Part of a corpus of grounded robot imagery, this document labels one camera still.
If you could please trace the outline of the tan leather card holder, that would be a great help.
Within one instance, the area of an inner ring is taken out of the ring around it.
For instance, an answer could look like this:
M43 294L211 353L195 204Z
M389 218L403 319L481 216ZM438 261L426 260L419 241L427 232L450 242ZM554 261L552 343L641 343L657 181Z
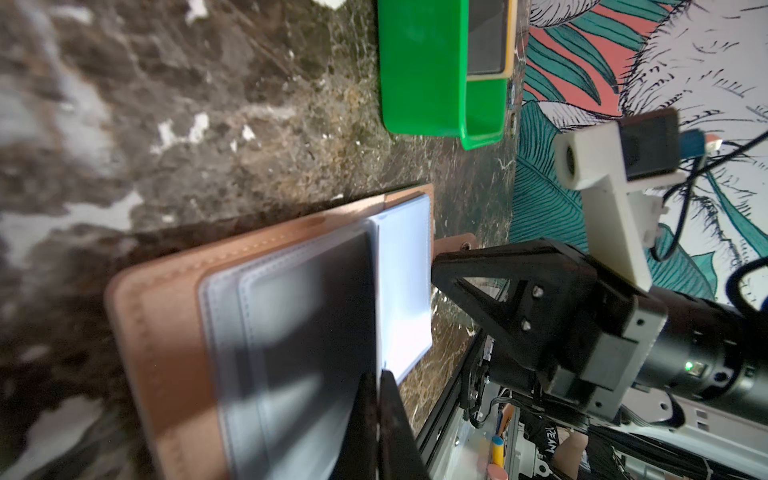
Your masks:
M431 348L434 189L374 195L131 267L105 294L164 479L330 479L363 374Z

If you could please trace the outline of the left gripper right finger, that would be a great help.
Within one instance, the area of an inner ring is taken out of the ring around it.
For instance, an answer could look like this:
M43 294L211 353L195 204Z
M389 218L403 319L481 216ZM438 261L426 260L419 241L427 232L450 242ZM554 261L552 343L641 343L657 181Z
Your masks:
M394 375L383 370L379 385L379 478L426 479Z

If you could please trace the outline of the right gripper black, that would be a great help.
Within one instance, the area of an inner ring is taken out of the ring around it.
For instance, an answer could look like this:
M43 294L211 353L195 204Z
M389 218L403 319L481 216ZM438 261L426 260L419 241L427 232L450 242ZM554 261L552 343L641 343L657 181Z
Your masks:
M666 322L660 302L549 239L440 254L431 280L520 366L516 393L562 420L614 419Z

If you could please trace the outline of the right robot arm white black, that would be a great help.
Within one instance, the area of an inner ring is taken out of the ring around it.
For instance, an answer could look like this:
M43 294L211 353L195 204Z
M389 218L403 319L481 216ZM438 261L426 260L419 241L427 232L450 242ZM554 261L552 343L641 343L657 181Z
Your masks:
M630 284L551 240L440 254L432 282L494 341L492 381L577 428L633 387L767 420L767 315Z

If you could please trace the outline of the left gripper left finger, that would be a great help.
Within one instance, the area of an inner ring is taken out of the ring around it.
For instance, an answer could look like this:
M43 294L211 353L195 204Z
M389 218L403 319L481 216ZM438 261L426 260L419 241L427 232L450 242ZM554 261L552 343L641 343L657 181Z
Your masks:
M361 376L341 449L330 479L376 479L378 390L375 375Z

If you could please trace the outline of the green plastic tray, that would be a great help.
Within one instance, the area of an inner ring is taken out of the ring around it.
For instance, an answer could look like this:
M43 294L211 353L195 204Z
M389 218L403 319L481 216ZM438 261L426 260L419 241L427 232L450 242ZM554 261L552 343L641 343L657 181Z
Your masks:
M382 120L394 134L499 142L511 79L468 81L469 1L377 4Z

